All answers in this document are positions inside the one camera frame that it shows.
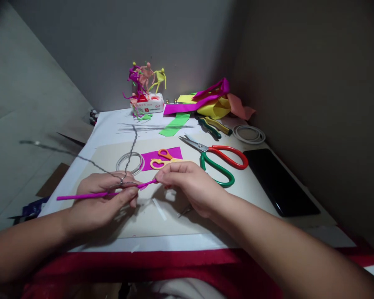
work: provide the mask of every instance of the red cloth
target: red cloth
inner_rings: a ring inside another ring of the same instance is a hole
[[[362,267],[374,265],[370,247],[339,250]],[[25,298],[62,298],[80,282],[201,279],[228,298],[282,298],[280,288],[242,249],[65,253],[45,265],[25,287]]]

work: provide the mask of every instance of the yellow scissors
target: yellow scissors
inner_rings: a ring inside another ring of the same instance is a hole
[[[189,160],[183,160],[183,159],[173,158],[169,154],[169,152],[168,152],[167,149],[160,149],[158,151],[158,155],[161,156],[161,157],[164,157],[166,159],[169,159],[169,161],[163,161],[163,160],[160,160],[160,159],[151,159],[150,166],[151,166],[152,169],[155,169],[155,170],[160,170],[166,164],[173,163],[173,162],[192,162],[192,161],[189,161]],[[157,164],[163,164],[163,165],[160,166],[160,167],[156,167],[156,166],[154,166],[154,162],[157,163]]]

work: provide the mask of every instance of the red and green scissors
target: red and green scissors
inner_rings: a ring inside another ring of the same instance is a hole
[[[201,152],[201,157],[199,159],[199,164],[201,165],[201,168],[203,170],[206,171],[205,162],[207,162],[210,166],[212,166],[213,168],[215,168],[216,170],[218,170],[219,172],[224,174],[229,179],[229,181],[227,183],[222,183],[222,182],[219,182],[219,181],[215,180],[223,188],[228,188],[231,185],[233,185],[235,183],[235,178],[231,174],[230,171],[228,171],[224,167],[220,166],[219,164],[217,164],[217,163],[213,162],[211,159],[209,159],[208,156],[207,156],[207,152],[211,152],[211,153],[214,153],[214,154],[218,155],[224,161],[229,163],[232,167],[237,168],[239,170],[243,170],[243,169],[246,169],[248,167],[248,159],[238,149],[235,149],[235,148],[229,147],[229,146],[223,146],[223,145],[212,145],[211,147],[207,147],[205,145],[202,145],[201,143],[197,143],[193,140],[190,140],[189,138],[185,138],[185,137],[181,137],[181,136],[179,138],[181,140],[183,140],[185,143],[187,143],[188,145],[191,145],[193,148],[195,148],[195,149],[197,149]],[[241,158],[242,164],[238,164],[237,162],[233,161],[228,156],[226,156],[224,153],[222,153],[220,150],[226,150],[226,151],[230,151],[230,152],[235,153],[237,156],[239,156]]]

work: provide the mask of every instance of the black phone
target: black phone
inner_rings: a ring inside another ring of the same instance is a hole
[[[245,151],[244,155],[280,216],[320,214],[320,210],[269,149]]]

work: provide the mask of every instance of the scissors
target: scissors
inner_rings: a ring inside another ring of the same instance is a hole
[[[216,170],[218,170],[219,172],[224,174],[229,179],[229,181],[227,183],[222,183],[222,182],[219,182],[219,181],[215,180],[223,188],[228,188],[231,185],[233,185],[235,183],[235,178],[231,174],[231,172],[229,172],[227,169],[223,168],[219,164],[216,164],[211,159],[209,159],[208,156],[207,156],[207,152],[211,152],[211,153],[214,153],[214,154],[218,155],[224,161],[229,163],[232,167],[237,168],[239,170],[243,170],[243,169],[246,169],[248,167],[248,159],[246,158],[246,156],[242,152],[240,152],[239,150],[237,150],[233,147],[228,147],[228,146],[223,146],[223,145],[212,145],[211,147],[207,147],[207,146],[205,146],[201,143],[197,143],[195,141],[192,141],[189,138],[185,138],[185,137],[182,137],[182,136],[179,136],[179,138],[182,141],[184,141],[185,143],[187,143],[188,145],[192,146],[193,148],[195,148],[195,149],[197,149],[201,152],[201,157],[199,159],[199,164],[201,165],[201,168],[203,170],[206,171],[205,162],[207,162],[210,166],[212,166],[213,168],[215,168]],[[220,150],[226,150],[226,151],[235,153],[237,156],[239,156],[241,158],[243,164],[241,165],[241,164],[238,164],[237,162],[233,161],[228,156],[226,156],[224,153],[222,153]]]
[[[152,169],[155,169],[155,170],[160,170],[162,169],[166,164],[169,164],[169,163],[173,163],[173,162],[188,162],[188,160],[182,160],[182,159],[178,159],[178,158],[173,158],[167,149],[160,149],[158,151],[158,155],[161,156],[161,157],[164,157],[166,159],[169,159],[169,161],[163,161],[163,160],[160,160],[160,159],[151,159],[151,162],[150,162],[150,166]],[[157,163],[157,164],[163,164],[161,167],[156,167],[154,166],[154,162]]]

